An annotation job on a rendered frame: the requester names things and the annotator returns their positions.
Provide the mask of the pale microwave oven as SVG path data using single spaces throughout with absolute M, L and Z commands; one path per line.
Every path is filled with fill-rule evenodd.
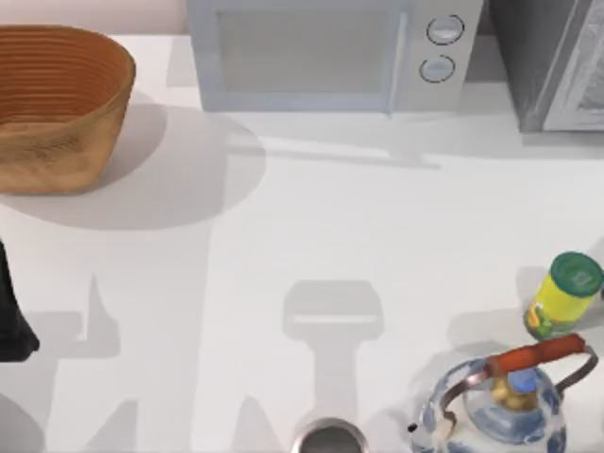
M 219 112 L 441 112 L 461 96 L 484 0 L 186 0 L 201 103 Z M 450 45 L 430 21 L 464 22 Z M 455 74 L 430 84 L 425 59 Z

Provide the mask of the round microwave knob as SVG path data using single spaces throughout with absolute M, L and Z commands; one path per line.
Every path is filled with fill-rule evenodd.
M 451 78 L 456 71 L 455 61 L 446 55 L 425 59 L 419 67 L 419 75 L 430 84 L 439 84 Z
M 437 17 L 427 27 L 427 37 L 435 45 L 450 45 L 464 32 L 463 20 L 454 14 Z

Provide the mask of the silver metal cup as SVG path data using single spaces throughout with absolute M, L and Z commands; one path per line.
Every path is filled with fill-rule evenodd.
M 316 419 L 296 433 L 289 453 L 371 453 L 354 424 L 337 417 Z

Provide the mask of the blue and white kettle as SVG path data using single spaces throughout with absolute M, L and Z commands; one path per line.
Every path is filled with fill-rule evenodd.
M 412 453 L 566 453 L 564 392 L 598 355 L 578 334 L 465 361 L 408 427 Z

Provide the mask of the brown woven basket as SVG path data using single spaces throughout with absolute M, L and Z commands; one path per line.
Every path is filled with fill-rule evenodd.
M 102 175 L 136 63 L 117 41 L 66 25 L 0 25 L 0 193 L 76 193 Z

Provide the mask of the yellow bottle with green cap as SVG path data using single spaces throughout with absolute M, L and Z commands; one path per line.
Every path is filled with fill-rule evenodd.
M 590 256 L 567 251 L 549 267 L 523 321 L 537 341 L 570 333 L 604 287 L 604 271 Z

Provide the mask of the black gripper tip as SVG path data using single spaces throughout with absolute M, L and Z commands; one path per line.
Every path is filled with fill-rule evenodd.
M 39 349 L 40 340 L 17 302 L 6 249 L 0 240 L 0 363 L 25 362 Z

